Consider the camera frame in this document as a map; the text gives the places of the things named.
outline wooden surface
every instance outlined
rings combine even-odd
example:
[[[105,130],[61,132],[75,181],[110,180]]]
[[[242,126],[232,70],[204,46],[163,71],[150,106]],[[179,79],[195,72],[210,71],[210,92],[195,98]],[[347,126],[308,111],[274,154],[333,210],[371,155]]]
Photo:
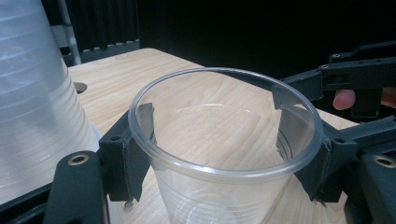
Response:
[[[140,49],[70,67],[69,74],[75,82],[87,84],[88,89],[78,96],[79,100],[88,118],[104,134],[150,81],[195,67],[201,66],[156,49]],[[338,129],[355,125],[325,112],[319,111],[319,114]],[[328,203],[326,207],[312,203],[293,177],[264,223],[346,223],[345,199],[343,195],[339,203]],[[123,218],[125,223],[169,223],[151,168],[144,181],[140,203],[134,202],[131,209],[124,209]]]

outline stacked plastic cups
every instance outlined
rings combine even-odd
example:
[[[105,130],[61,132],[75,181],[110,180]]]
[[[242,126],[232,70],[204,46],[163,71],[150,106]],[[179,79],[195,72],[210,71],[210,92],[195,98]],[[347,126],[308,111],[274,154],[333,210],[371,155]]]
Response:
[[[39,0],[0,0],[0,203],[48,184],[57,162],[96,150]]]

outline person's hand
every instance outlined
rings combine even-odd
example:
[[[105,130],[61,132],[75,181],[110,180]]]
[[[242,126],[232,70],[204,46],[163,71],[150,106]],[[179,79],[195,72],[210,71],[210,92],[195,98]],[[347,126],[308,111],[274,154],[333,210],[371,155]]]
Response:
[[[337,110],[344,110],[355,104],[356,96],[352,90],[341,90],[335,93],[332,105]],[[396,108],[396,88],[384,88],[382,90],[382,105]]]

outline light wood grain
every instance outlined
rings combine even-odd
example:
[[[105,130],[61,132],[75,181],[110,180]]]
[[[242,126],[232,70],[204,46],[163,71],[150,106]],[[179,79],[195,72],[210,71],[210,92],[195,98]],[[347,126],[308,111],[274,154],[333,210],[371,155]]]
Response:
[[[88,85],[88,89],[79,95],[79,100],[88,118],[101,133],[106,133],[129,108],[138,91],[150,81],[195,67],[200,65],[156,49],[141,49],[70,67],[69,74],[74,81]],[[335,128],[355,125],[328,113],[319,113]],[[340,203],[327,204],[326,207],[311,203],[301,184],[293,177],[265,223],[346,223],[343,212],[345,199],[343,195]],[[125,223],[169,223],[151,168],[143,184],[141,202],[134,203],[132,211],[124,211],[123,216]]]

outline cup rim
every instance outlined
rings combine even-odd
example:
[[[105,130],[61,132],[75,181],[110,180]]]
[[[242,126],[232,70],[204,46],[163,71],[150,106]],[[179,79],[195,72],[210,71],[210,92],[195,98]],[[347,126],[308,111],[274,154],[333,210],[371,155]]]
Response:
[[[139,126],[139,123],[137,121],[136,111],[141,98],[148,90],[150,90],[158,83],[165,81],[166,79],[187,75],[190,73],[198,73],[198,72],[237,73],[244,76],[256,77],[272,82],[277,86],[280,86],[286,89],[287,91],[290,91],[299,100],[301,100],[301,104],[306,108],[306,110],[310,113],[310,115],[313,118],[315,130],[311,142],[308,144],[305,150],[303,150],[299,155],[292,158],[291,160],[285,161],[281,164],[271,167],[265,167],[265,168],[253,169],[253,170],[240,170],[240,171],[219,169],[215,167],[199,165],[191,161],[185,161],[156,146],[143,134]],[[235,184],[257,183],[272,178],[281,177],[283,175],[295,173],[314,159],[314,157],[317,155],[319,151],[322,139],[324,137],[322,121],[318,114],[318,111],[315,109],[312,103],[300,92],[298,92],[288,84],[280,80],[277,80],[275,78],[261,75],[255,72],[250,72],[247,70],[227,68],[227,67],[201,67],[201,68],[187,69],[151,81],[148,85],[146,85],[143,89],[141,89],[139,93],[135,96],[128,112],[128,120],[129,120],[129,128],[132,134],[132,138],[148,154],[148,156],[151,159],[151,164],[153,163],[152,160],[155,160],[157,162],[160,162],[162,165],[172,170],[175,170],[183,175],[192,176],[194,178],[203,179],[206,181],[222,182],[222,183],[230,183],[230,182]]]

